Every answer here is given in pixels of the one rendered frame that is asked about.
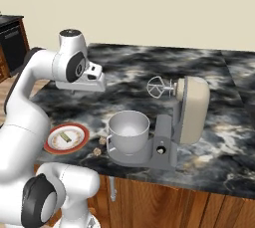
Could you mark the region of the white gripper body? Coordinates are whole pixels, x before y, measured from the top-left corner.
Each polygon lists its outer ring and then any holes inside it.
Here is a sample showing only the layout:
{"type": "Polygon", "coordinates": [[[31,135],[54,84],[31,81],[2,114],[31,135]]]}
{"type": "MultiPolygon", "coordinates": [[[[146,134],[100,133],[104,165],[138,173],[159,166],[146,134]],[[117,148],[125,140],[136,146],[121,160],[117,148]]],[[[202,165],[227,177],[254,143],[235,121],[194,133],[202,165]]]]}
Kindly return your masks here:
{"type": "Polygon", "coordinates": [[[60,90],[104,92],[107,83],[104,73],[101,73],[95,80],[90,80],[88,75],[83,74],[73,83],[56,82],[56,87],[60,90]]]}

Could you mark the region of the yellow butter stick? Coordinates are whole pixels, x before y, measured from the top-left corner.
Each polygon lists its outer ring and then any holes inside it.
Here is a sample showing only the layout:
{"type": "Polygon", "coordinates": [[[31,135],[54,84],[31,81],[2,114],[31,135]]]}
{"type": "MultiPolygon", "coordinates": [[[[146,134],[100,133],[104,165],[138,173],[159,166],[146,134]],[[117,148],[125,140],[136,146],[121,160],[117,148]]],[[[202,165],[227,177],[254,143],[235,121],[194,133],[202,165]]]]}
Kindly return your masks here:
{"type": "Polygon", "coordinates": [[[65,142],[72,142],[72,139],[71,139],[65,132],[60,132],[60,137],[61,137],[65,142]]]}

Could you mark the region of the grey mixer bowl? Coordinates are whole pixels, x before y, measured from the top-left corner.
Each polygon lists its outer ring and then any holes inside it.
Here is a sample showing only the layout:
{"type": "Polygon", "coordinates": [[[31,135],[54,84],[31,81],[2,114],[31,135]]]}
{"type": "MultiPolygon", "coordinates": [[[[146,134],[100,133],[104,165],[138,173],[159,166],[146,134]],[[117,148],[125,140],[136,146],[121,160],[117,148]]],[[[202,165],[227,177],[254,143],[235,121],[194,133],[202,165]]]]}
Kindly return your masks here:
{"type": "Polygon", "coordinates": [[[123,154],[134,154],[142,150],[148,140],[150,121],[137,111],[122,111],[109,120],[107,150],[110,144],[123,154]]]}

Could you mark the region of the grey and cream stand mixer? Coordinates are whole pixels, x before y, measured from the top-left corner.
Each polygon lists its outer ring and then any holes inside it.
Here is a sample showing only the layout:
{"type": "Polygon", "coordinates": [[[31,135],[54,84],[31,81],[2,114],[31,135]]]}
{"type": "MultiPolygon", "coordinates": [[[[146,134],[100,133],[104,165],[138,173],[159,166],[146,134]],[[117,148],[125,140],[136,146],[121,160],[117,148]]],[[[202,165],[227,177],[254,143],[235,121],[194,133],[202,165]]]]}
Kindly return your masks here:
{"type": "Polygon", "coordinates": [[[201,138],[210,100],[209,86],[199,77],[185,76],[165,84],[156,76],[147,82],[146,90],[155,99],[168,94],[171,113],[156,117],[154,134],[148,132],[142,150],[123,154],[110,144],[108,155],[121,166],[173,170],[177,165],[177,147],[201,138]],[[164,154],[156,151],[159,146],[165,147],[164,154]]]}

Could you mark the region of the red-rimmed white plate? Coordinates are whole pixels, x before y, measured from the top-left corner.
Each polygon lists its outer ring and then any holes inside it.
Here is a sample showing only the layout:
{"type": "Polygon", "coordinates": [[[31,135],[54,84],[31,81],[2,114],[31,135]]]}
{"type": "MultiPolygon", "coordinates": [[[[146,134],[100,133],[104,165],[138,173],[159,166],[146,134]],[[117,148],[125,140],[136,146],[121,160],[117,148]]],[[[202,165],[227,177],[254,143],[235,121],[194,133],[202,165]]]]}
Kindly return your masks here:
{"type": "Polygon", "coordinates": [[[83,125],[75,122],[62,123],[50,130],[48,139],[44,143],[44,149],[58,155],[74,153],[86,145],[89,137],[90,132],[83,125]],[[60,137],[60,132],[65,132],[72,142],[65,142],[60,137]]]}

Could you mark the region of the black appliance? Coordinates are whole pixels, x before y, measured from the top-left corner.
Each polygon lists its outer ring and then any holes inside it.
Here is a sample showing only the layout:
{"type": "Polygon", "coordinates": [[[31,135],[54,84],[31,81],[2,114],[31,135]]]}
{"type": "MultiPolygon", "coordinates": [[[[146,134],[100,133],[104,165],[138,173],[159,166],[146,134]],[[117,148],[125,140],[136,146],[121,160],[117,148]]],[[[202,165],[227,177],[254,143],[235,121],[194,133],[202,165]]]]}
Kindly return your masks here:
{"type": "Polygon", "coordinates": [[[21,70],[25,55],[29,51],[23,16],[0,16],[0,47],[10,75],[16,75],[21,70]]]}

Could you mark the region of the wooden cupboard run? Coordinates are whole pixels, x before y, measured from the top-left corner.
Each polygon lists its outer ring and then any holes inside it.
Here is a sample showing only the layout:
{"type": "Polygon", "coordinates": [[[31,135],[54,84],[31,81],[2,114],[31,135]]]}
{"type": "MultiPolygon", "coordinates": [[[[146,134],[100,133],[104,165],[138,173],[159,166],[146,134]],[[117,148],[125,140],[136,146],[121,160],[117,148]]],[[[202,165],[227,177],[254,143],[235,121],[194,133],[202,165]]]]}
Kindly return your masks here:
{"type": "Polygon", "coordinates": [[[9,68],[3,53],[2,46],[0,45],[0,83],[10,77],[9,68]]]}

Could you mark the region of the wooden cupboard door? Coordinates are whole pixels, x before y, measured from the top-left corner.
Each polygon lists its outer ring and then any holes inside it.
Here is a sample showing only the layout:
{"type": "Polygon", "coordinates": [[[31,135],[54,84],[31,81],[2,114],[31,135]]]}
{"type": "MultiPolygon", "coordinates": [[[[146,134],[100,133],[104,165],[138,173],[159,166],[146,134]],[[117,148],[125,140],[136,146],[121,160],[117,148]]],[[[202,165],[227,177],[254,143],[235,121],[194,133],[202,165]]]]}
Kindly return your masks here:
{"type": "Polygon", "coordinates": [[[255,200],[210,194],[200,228],[255,228],[255,200]]]}
{"type": "Polygon", "coordinates": [[[213,228],[206,192],[121,178],[114,183],[115,201],[110,179],[103,175],[99,192],[90,200],[102,228],[213,228]]]}

